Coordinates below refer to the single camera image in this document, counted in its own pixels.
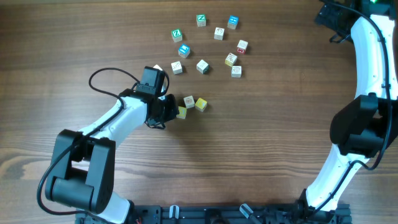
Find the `white block lower left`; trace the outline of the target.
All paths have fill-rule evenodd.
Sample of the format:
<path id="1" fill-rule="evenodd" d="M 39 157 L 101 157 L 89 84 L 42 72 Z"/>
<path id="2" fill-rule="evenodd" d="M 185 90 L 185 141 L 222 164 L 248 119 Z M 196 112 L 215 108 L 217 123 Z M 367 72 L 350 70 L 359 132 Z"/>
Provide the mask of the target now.
<path id="1" fill-rule="evenodd" d="M 171 63 L 172 71 L 174 75 L 180 74 L 183 72 L 182 64 L 180 61 Z"/>

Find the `yellow sided picture block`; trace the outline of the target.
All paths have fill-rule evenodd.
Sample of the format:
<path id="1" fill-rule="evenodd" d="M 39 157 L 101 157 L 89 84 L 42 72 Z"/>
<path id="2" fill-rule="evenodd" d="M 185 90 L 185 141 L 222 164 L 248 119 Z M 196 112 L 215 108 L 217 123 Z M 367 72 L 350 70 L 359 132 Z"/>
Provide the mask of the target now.
<path id="1" fill-rule="evenodd" d="M 236 61 L 237 61 L 238 57 L 235 54 L 229 53 L 225 59 L 225 64 L 232 67 Z"/>

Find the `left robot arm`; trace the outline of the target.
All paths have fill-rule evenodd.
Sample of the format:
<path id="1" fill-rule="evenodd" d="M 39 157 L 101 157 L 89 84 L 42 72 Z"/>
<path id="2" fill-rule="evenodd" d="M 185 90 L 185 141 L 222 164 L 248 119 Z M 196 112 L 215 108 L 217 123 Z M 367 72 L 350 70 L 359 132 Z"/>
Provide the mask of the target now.
<path id="1" fill-rule="evenodd" d="M 52 215 L 42 197 L 73 208 L 76 216 L 94 222 L 134 223 L 134 204 L 114 192 L 116 149 L 136 128 L 146 124 L 163 129 L 178 106 L 172 94 L 153 95 L 126 89 L 96 123 L 80 131 L 58 134 L 50 166 L 37 187 L 39 207 Z"/>

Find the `white block lower right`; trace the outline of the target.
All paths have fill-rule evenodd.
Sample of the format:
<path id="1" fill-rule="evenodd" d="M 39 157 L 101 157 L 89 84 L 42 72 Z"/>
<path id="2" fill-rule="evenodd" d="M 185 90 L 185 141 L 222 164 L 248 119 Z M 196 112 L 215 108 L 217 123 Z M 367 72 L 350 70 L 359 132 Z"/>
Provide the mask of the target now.
<path id="1" fill-rule="evenodd" d="M 241 78 L 242 75 L 242 66 L 232 66 L 231 76 L 233 78 Z"/>

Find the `white teal block centre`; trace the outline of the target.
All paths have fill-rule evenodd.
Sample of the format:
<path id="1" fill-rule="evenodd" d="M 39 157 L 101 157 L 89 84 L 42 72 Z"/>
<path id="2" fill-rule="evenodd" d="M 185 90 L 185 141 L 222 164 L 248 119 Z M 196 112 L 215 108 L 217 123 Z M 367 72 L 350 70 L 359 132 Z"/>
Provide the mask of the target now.
<path id="1" fill-rule="evenodd" d="M 205 74 L 209 69 L 209 64 L 207 62 L 205 62 L 204 60 L 200 60 L 197 63 L 197 70 L 202 73 Z"/>

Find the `red M block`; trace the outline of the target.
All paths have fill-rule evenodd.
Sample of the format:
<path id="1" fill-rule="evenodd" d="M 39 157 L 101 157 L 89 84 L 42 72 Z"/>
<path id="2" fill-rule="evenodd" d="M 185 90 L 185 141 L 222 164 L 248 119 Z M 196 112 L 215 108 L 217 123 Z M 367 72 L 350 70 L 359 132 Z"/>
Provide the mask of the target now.
<path id="1" fill-rule="evenodd" d="M 237 52 L 240 54 L 245 54 L 248 47 L 248 42 L 245 40 L 240 40 L 237 45 Z"/>

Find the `green z block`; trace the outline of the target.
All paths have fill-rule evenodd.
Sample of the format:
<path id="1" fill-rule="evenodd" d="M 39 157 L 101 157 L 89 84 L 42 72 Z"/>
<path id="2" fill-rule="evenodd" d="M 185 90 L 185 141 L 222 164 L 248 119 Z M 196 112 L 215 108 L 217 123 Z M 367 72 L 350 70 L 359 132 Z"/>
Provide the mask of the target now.
<path id="1" fill-rule="evenodd" d="M 183 35 L 180 29 L 172 30 L 171 34 L 174 42 L 180 42 L 183 40 Z"/>
<path id="2" fill-rule="evenodd" d="M 206 15 L 205 14 L 197 14 L 197 26 L 198 27 L 206 26 Z"/>

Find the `blue block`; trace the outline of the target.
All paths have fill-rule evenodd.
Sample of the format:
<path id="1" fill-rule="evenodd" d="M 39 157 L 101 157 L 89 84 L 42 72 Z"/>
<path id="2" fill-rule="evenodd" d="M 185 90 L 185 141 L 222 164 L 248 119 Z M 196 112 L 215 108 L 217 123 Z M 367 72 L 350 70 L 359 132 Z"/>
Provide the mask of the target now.
<path id="1" fill-rule="evenodd" d="M 190 54 L 190 47 L 186 44 L 182 44 L 178 48 L 178 54 L 179 54 L 179 56 L 181 56 L 183 58 L 187 58 Z"/>
<path id="2" fill-rule="evenodd" d="M 227 27 L 229 29 L 234 29 L 235 30 L 237 28 L 238 21 L 239 21 L 239 17 L 234 16 L 234 15 L 230 15 L 230 17 L 228 19 Z"/>

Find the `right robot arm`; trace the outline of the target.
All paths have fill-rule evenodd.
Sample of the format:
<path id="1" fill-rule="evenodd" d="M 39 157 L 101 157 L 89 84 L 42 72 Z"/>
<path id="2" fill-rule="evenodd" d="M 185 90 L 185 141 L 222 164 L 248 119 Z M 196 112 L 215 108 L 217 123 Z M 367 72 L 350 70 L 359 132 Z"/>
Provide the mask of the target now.
<path id="1" fill-rule="evenodd" d="M 331 151 L 298 200 L 297 219 L 337 219 L 339 198 L 351 179 L 360 168 L 374 170 L 397 137 L 396 17 L 393 1 L 325 1 L 315 19 L 335 31 L 331 43 L 353 43 L 357 84 L 354 100 L 332 119 Z"/>

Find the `green Z block left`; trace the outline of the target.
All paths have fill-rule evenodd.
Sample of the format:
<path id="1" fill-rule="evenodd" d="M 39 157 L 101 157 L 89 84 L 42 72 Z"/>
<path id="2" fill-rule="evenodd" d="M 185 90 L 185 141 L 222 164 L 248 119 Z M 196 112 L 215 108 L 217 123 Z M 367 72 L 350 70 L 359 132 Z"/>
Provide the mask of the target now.
<path id="1" fill-rule="evenodd" d="M 171 34 L 174 42 L 180 42 L 183 40 L 183 35 L 180 29 L 172 30 Z"/>

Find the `white block upper middle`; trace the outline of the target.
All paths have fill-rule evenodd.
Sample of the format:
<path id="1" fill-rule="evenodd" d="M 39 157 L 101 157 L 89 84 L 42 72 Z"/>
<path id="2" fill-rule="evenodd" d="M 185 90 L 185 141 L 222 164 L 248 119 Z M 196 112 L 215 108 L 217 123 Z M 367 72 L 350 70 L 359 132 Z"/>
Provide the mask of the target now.
<path id="1" fill-rule="evenodd" d="M 214 39 L 223 40 L 223 36 L 224 36 L 224 28 L 216 27 L 214 33 Z"/>

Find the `green Z block top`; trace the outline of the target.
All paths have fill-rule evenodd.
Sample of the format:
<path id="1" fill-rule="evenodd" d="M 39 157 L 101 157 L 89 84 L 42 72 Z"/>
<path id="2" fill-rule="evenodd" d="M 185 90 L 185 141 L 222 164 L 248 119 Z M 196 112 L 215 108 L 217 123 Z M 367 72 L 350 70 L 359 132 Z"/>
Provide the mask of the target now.
<path id="1" fill-rule="evenodd" d="M 206 26 L 206 15 L 205 14 L 197 14 L 197 26 L 198 27 Z"/>

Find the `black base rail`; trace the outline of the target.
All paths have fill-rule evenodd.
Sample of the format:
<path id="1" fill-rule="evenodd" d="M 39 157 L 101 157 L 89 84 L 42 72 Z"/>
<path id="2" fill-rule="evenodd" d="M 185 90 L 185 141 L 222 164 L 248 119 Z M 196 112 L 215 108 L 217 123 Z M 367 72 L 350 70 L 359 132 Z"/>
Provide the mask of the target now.
<path id="1" fill-rule="evenodd" d="M 161 207 L 158 205 L 136 206 L 133 223 L 142 224 L 212 224 L 212 223 L 333 223 L 351 224 L 348 204 L 338 205 L 330 212 L 320 211 L 315 216 L 303 219 L 293 216 L 290 204 L 269 206 L 247 205 L 233 207 Z"/>

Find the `white green block far left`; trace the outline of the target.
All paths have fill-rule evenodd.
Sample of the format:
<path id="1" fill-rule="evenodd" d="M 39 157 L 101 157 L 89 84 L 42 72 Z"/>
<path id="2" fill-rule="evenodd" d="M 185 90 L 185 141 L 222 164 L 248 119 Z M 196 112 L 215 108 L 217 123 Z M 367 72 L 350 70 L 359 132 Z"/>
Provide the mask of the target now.
<path id="1" fill-rule="evenodd" d="M 153 68 L 163 71 L 163 69 L 159 65 L 155 65 L 155 66 L 153 66 Z"/>

